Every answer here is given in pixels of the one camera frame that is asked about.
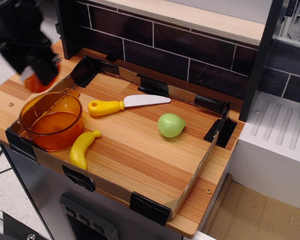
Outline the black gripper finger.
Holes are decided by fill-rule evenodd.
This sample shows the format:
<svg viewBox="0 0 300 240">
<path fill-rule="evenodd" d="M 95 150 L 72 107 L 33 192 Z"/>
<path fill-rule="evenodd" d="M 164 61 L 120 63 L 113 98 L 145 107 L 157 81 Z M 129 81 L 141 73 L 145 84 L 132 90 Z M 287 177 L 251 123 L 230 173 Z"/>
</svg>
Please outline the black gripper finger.
<svg viewBox="0 0 300 240">
<path fill-rule="evenodd" d="M 20 75 L 27 67 L 32 67 L 32 55 L 8 55 L 5 60 Z"/>
<path fill-rule="evenodd" d="M 51 84 L 59 74 L 60 58 L 57 54 L 31 56 L 29 62 L 44 86 Z"/>
</svg>

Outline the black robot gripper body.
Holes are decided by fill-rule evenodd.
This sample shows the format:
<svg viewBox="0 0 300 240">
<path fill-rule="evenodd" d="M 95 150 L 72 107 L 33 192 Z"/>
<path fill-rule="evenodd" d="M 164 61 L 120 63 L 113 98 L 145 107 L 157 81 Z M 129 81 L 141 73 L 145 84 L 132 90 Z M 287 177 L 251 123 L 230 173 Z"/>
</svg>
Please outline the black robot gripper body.
<svg viewBox="0 0 300 240">
<path fill-rule="evenodd" d="M 42 32 L 35 34 L 27 34 L 20 38 L 4 39 L 0 38 L 0 54 L 5 57 L 11 55 L 51 55 L 51 41 Z"/>
</svg>

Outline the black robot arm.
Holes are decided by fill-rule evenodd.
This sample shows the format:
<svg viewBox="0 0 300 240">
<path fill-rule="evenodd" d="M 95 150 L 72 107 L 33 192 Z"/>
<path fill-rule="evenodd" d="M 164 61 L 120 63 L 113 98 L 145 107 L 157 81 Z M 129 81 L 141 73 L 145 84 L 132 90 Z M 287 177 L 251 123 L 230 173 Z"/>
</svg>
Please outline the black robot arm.
<svg viewBox="0 0 300 240">
<path fill-rule="evenodd" d="M 0 54 L 18 74 L 29 67 L 48 86 L 59 73 L 59 58 L 41 31 L 39 5 L 37 0 L 0 0 Z"/>
</svg>

